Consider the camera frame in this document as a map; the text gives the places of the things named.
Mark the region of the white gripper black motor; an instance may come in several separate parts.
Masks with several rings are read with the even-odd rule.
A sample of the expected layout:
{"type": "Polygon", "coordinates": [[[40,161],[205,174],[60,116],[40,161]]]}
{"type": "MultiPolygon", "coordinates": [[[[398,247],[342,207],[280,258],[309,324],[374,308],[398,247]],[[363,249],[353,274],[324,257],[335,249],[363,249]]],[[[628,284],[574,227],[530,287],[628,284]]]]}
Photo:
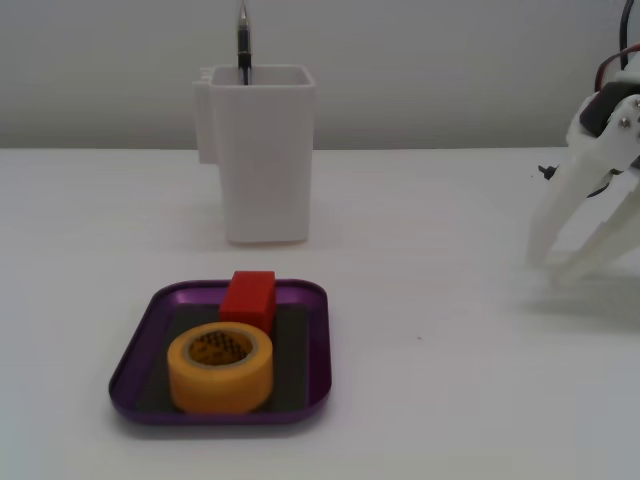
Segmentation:
{"type": "MultiPolygon", "coordinates": [[[[569,161],[556,170],[536,209],[529,231],[527,260],[542,264],[557,237],[586,197],[612,170],[624,171],[639,156],[639,55],[628,47],[608,57],[596,71],[594,96],[567,132],[569,161]],[[609,65],[623,55],[633,59],[615,80],[604,82],[609,65]]],[[[554,274],[572,283],[639,247],[639,184],[554,274]]]]}

